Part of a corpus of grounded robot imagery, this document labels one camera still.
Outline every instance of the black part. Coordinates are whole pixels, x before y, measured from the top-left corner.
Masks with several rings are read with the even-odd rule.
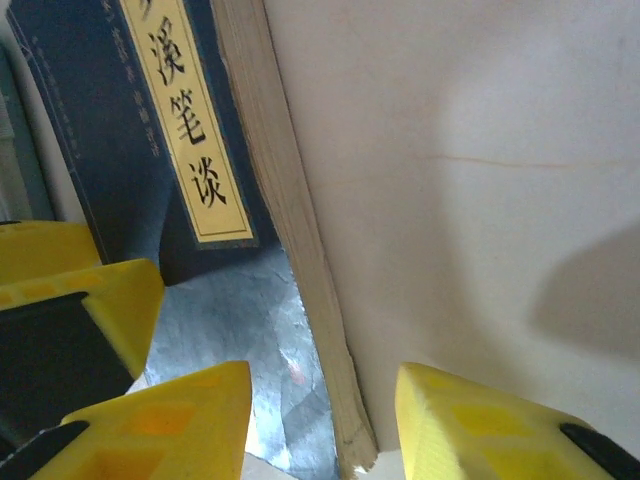
[[[85,310],[85,292],[0,311],[0,436],[18,447],[133,378]]]
[[[640,462],[606,435],[574,423],[563,423],[560,431],[616,480],[640,479]]]
[[[40,432],[15,454],[0,463],[0,478],[27,480],[78,438],[88,426],[89,422],[77,421]]]

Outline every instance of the black rubber strip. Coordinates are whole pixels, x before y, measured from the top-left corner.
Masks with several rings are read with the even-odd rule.
[[[44,430],[0,463],[2,480],[28,480],[89,426],[78,421]]]
[[[640,462],[606,435],[573,423],[561,424],[560,431],[615,480],[640,479]]]

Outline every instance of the chinese characters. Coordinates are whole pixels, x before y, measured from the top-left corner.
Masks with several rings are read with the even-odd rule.
[[[220,194],[218,173],[211,166],[212,163],[211,157],[201,157],[197,167],[192,163],[189,164],[191,171],[194,173],[191,181],[196,184],[200,201],[208,208],[213,206],[216,198],[219,198],[225,205],[227,204],[227,197]]]
[[[171,29],[173,24],[166,16],[162,18],[162,23],[158,31],[149,33],[149,38],[153,42],[151,52],[158,61],[158,73],[162,76],[162,83],[165,87],[173,83],[176,72],[184,73],[182,63],[182,53],[178,45],[171,39]]]
[[[202,142],[207,136],[202,130],[200,120],[191,110],[191,90],[180,90],[180,96],[171,97],[171,113],[181,120],[178,131],[181,132],[180,140],[188,136],[191,145]]]

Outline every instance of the yellow object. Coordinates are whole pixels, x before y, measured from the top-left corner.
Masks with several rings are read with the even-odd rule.
[[[610,480],[558,428],[580,419],[415,363],[396,416],[407,480]]]
[[[251,411],[229,362],[68,415],[89,428],[31,480],[238,480]]]
[[[86,225],[0,225],[0,285],[96,265],[100,265],[100,257]]]
[[[155,265],[132,260],[0,285],[0,310],[74,292],[88,293],[82,300],[85,309],[131,376],[139,377],[164,294]]]

